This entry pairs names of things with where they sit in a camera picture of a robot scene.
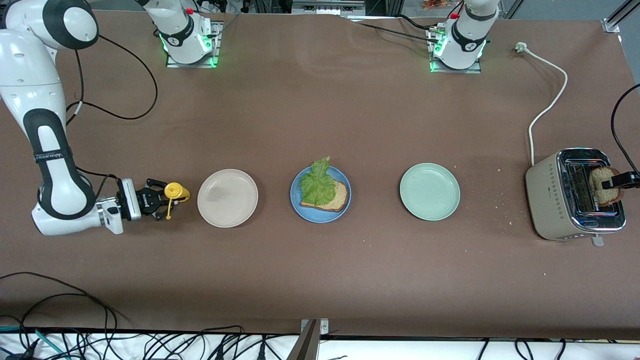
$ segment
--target plate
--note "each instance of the plate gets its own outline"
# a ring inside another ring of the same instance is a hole
[[[437,164],[407,170],[400,181],[400,198],[410,213],[423,220],[442,220],[460,203],[460,186],[453,174]]]
[[[293,179],[293,183],[291,184],[291,205],[293,205],[294,210],[300,215],[303,219],[315,222],[317,224],[324,224],[327,222],[332,222],[335,219],[339,218],[347,211],[349,204],[351,203],[351,185],[349,184],[349,180],[347,177],[335,167],[329,167],[326,171],[332,178],[340,181],[341,183],[347,186],[347,191],[349,192],[349,196],[347,197],[347,203],[344,205],[342,210],[335,211],[324,211],[318,210],[314,208],[306,208],[305,206],[300,205],[302,202],[302,188],[300,188],[300,181],[302,180],[302,175],[311,172],[311,167],[302,170],[295,179]]]
[[[198,210],[213,226],[234,227],[247,221],[258,205],[258,186],[246,172],[228,168],[209,176],[198,192]]]

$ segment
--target brown table surface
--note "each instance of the brown table surface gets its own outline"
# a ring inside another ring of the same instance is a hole
[[[430,73],[418,40],[335,16],[240,15],[225,31],[217,69],[166,69],[146,13],[96,12],[100,32],[140,55],[159,86],[145,118],[119,120],[84,107],[68,129],[88,170],[178,181],[195,195],[213,172],[238,168],[260,191],[242,226],[218,229],[196,199],[170,221],[47,238],[34,228],[40,173],[0,107],[2,273],[30,270],[85,288],[129,317],[122,327],[245,325],[299,330],[330,319],[337,334],[413,336],[640,336],[640,192],[628,224],[597,249],[588,240],[543,241],[525,196],[527,126],[562,76],[511,51],[517,41],[569,73],[558,104],[534,129],[536,159],[596,147],[629,166],[609,131],[632,75],[616,35],[596,21],[498,21],[481,75]],[[419,35],[398,20],[374,23]],[[101,40],[81,51],[86,100],[121,114],[149,106],[152,83],[131,56]],[[58,57],[67,101],[79,96],[72,52]],[[640,161],[638,109],[620,107],[618,131]],[[353,187],[343,217],[301,219],[293,177],[331,156]],[[398,185],[416,163],[458,179],[458,210],[439,222],[413,217]],[[94,184],[100,179],[93,177]],[[113,193],[109,182],[105,193]],[[20,315],[61,286],[26,276],[0,283],[3,313]],[[26,325],[102,327],[101,309],[53,300]]]

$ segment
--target yellow bottle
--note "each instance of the yellow bottle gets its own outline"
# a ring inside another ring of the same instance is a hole
[[[173,201],[181,198],[184,199],[179,200],[179,202],[187,201],[191,197],[191,193],[189,193],[189,190],[179,183],[169,183],[164,188],[164,196],[168,197],[170,201],[169,207],[166,210],[166,219],[169,220],[171,219],[170,213]]]

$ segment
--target toaster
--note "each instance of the toaster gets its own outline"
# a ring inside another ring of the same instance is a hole
[[[603,234],[625,224],[622,202],[599,206],[589,186],[594,168],[609,166],[600,150],[563,149],[527,171],[527,196],[536,232],[547,240],[591,238],[602,246]]]

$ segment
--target lettuce leaf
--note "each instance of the lettuce leaf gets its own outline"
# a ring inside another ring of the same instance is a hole
[[[327,205],[335,197],[335,183],[326,173],[329,157],[314,161],[311,172],[304,174],[300,181],[302,201],[315,206]]]

